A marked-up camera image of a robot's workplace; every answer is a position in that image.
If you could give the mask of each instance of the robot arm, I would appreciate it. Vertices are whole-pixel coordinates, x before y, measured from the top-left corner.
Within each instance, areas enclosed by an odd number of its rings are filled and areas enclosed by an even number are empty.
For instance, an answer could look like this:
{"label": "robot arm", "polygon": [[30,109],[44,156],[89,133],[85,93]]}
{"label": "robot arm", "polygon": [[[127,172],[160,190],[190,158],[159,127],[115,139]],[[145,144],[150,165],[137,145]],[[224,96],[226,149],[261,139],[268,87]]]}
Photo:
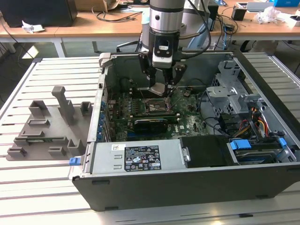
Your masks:
{"label": "robot arm", "polygon": [[[182,27],[182,18],[185,8],[191,10],[188,6],[191,1],[198,11],[205,10],[209,0],[151,0],[150,1],[150,27],[147,35],[149,52],[139,55],[142,71],[147,75],[150,81],[150,91],[158,95],[168,95],[173,85],[176,85],[187,69],[186,65],[176,64],[180,61],[180,52],[178,52],[179,40],[183,38],[192,38],[200,34],[187,35],[180,37]],[[175,67],[176,76],[173,78],[173,67]],[[156,70],[162,70],[165,83],[155,82]]]}

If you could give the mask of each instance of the cardboard box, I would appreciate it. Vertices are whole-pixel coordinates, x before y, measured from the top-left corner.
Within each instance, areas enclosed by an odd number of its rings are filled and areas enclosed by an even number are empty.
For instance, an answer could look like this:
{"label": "cardboard box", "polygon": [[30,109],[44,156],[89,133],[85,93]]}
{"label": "cardboard box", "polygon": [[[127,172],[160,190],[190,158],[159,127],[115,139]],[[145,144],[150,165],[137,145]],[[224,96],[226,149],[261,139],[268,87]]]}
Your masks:
{"label": "cardboard box", "polygon": [[95,12],[107,12],[116,8],[120,0],[75,0],[77,11],[91,11],[94,7]]}

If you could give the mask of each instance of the motherboard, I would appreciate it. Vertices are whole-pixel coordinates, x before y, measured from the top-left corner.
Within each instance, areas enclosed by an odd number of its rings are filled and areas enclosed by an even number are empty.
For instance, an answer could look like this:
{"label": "motherboard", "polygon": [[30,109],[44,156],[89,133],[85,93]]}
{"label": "motherboard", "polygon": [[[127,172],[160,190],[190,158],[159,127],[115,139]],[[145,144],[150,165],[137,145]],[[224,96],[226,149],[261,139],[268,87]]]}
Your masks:
{"label": "motherboard", "polygon": [[172,97],[157,97],[147,90],[112,95],[108,103],[112,139],[125,142],[207,135],[198,97],[189,89],[176,89]]}

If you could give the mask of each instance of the table surface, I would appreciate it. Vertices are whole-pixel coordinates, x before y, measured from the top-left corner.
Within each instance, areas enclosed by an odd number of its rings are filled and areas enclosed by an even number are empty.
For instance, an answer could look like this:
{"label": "table surface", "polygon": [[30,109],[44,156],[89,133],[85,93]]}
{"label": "table surface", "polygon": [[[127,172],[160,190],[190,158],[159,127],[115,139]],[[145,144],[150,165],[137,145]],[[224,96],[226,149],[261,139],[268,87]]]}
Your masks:
{"label": "table surface", "polygon": [[[228,7],[233,7],[236,3],[235,0],[226,0]],[[222,15],[224,9],[228,7],[219,7],[218,13]],[[277,7],[276,10],[281,11],[282,13],[295,14],[297,9],[300,7]],[[233,9],[228,9],[223,12],[223,15],[231,16]],[[254,21],[254,16],[256,13],[248,13],[246,12],[243,21],[237,21],[239,25],[239,30],[235,36],[299,36],[300,35],[300,27],[289,28],[285,22],[277,21],[277,23],[265,23],[258,24]],[[234,22],[230,21],[228,18],[224,17],[225,23],[234,24]],[[215,30],[220,31],[220,24],[216,23]]]}
{"label": "table surface", "polygon": [[[233,7],[235,0],[227,0],[228,7]],[[219,14],[228,7],[219,7]],[[300,7],[279,7],[277,10],[283,13],[294,14]],[[232,9],[223,12],[223,15],[231,16]],[[299,36],[300,27],[289,28],[285,22],[258,24],[253,20],[255,13],[246,13],[243,21],[237,21],[239,30],[235,36]],[[107,19],[119,19],[124,13],[110,13]],[[136,16],[136,20],[122,23],[103,22],[98,20],[91,12],[78,12],[78,16],[72,27],[46,27],[44,32],[29,34],[22,28],[10,28],[6,23],[5,27],[16,38],[65,38],[65,37],[133,37],[139,36],[142,30],[142,15]],[[227,18],[225,23],[234,24]],[[220,24],[217,22],[212,36],[219,36]],[[0,26],[0,38],[8,38],[9,35]]]}

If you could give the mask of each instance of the metal slotted table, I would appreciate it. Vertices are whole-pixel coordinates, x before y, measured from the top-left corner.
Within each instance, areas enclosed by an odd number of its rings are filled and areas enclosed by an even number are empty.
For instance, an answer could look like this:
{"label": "metal slotted table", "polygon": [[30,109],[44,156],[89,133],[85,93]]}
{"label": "metal slotted table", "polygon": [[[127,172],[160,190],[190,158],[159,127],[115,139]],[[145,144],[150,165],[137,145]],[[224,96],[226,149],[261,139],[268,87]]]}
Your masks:
{"label": "metal slotted table", "polygon": [[[246,57],[300,119],[299,82],[293,74],[276,58],[265,54],[246,54]],[[268,73],[267,68],[275,71]],[[72,171],[77,168],[69,167],[68,161],[7,161],[5,158],[7,150],[28,119],[30,114],[28,106],[32,100],[43,99],[48,106],[58,105],[51,91],[54,85],[63,85],[66,88],[67,99],[72,100],[74,105],[82,101],[93,103],[99,76],[98,69],[98,57],[52,58],[32,63],[1,109],[1,225],[20,223],[32,225],[40,224],[41,221],[43,224],[52,225],[65,222],[115,225],[300,223],[300,182],[273,199],[94,212],[69,180]]]}

